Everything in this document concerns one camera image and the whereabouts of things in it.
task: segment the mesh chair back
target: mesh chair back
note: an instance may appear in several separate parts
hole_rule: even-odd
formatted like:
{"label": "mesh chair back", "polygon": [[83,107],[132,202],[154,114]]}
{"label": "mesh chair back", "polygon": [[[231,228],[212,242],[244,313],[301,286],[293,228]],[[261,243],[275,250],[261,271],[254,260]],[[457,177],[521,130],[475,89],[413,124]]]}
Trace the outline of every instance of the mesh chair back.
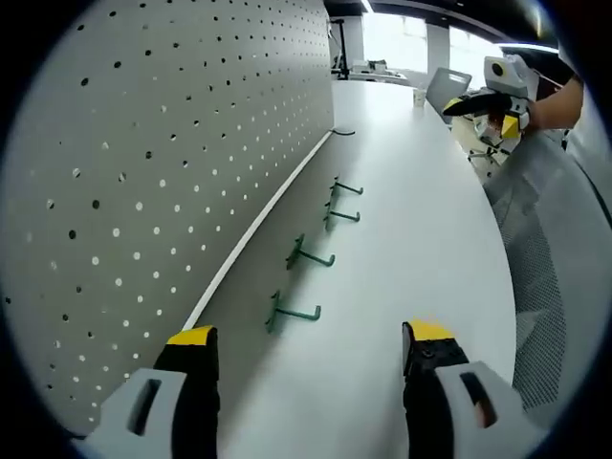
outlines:
{"label": "mesh chair back", "polygon": [[612,300],[612,229],[578,163],[544,134],[485,184],[516,307],[514,388],[550,427],[599,348]]}
{"label": "mesh chair back", "polygon": [[436,70],[427,87],[426,99],[446,124],[450,123],[450,117],[442,116],[444,107],[452,98],[458,98],[464,94],[470,86],[470,81],[471,75],[468,74],[443,67],[438,67],[438,70]]}

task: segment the white wall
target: white wall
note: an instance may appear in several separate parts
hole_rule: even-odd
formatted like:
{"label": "white wall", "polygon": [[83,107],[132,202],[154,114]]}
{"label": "white wall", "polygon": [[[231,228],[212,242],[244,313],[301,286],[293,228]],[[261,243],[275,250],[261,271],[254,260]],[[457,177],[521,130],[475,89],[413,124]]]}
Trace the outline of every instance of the white wall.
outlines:
{"label": "white wall", "polygon": [[[361,16],[344,16],[344,40],[346,42],[346,57],[349,68],[353,61],[363,60],[363,29]],[[340,43],[339,26],[332,25],[332,33]],[[330,54],[337,55],[339,48],[330,40]],[[427,87],[438,67],[448,68],[450,55],[450,40],[448,29],[427,24],[427,73],[414,72],[407,69],[391,69],[404,75],[413,86]]]}

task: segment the ceiling light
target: ceiling light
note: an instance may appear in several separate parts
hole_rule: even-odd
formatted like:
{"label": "ceiling light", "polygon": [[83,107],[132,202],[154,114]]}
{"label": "ceiling light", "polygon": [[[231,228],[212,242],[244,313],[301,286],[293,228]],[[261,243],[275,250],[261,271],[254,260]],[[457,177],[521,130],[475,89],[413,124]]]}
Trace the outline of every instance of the ceiling light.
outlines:
{"label": "ceiling light", "polygon": [[543,51],[545,53],[553,53],[558,55],[558,50],[550,46],[532,45],[530,43],[496,43],[500,48],[515,48],[519,50],[534,50]]}
{"label": "ceiling light", "polygon": [[367,0],[361,0],[361,2],[363,3],[363,7],[365,8],[367,12],[374,12],[374,10],[372,10],[372,6],[370,5],[370,2],[368,2]]}

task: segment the gray mesh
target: gray mesh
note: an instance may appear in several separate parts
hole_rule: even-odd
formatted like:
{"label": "gray mesh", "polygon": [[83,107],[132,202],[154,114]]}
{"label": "gray mesh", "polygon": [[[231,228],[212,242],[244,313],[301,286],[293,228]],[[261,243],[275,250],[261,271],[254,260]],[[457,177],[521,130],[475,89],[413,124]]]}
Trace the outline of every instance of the gray mesh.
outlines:
{"label": "gray mesh", "polygon": [[599,347],[612,298],[612,231],[576,162],[544,135],[485,184],[508,255],[516,308],[513,386],[551,426]]}

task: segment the black pole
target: black pole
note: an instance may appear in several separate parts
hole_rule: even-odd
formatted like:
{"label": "black pole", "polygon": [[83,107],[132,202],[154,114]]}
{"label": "black pole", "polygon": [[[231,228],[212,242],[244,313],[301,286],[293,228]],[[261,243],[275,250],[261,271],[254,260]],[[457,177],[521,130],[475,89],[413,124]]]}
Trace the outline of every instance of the black pole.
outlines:
{"label": "black pole", "polygon": [[338,24],[340,28],[340,46],[342,56],[340,57],[340,78],[348,79],[348,65],[346,64],[346,43],[344,43],[344,19],[334,19],[332,24]]}

